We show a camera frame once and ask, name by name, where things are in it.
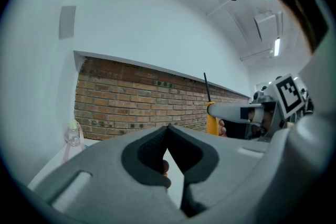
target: fluorescent light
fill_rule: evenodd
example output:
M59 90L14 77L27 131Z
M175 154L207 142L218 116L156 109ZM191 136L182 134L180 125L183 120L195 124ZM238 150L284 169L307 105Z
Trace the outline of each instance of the fluorescent light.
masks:
M274 56L278 56L279 55L279 49L280 49L280 38L278 38L275 41Z

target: yellow handle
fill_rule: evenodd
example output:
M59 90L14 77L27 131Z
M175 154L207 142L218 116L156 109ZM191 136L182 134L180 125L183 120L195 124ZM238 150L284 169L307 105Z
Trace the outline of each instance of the yellow handle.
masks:
M215 102L208 102L206 106L215 104ZM211 115L207 115L206 119L206 133L207 134L213 134L213 135L219 135L218 133L218 121L216 117L212 117Z

